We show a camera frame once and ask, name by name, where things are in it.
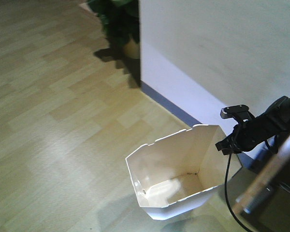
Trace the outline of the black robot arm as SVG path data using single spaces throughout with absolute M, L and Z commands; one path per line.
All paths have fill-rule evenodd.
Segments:
M 248 152 L 275 135 L 290 133 L 290 98 L 280 97 L 257 117 L 243 104 L 221 109 L 220 117 L 233 118 L 237 124 L 231 134 L 216 143 L 217 150 L 224 155 Z

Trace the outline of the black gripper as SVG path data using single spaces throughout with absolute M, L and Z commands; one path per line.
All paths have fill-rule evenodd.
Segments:
M 283 131 L 284 123 L 280 119 L 263 114 L 236 125 L 230 135 L 216 143 L 216 148 L 224 155 L 248 152 Z

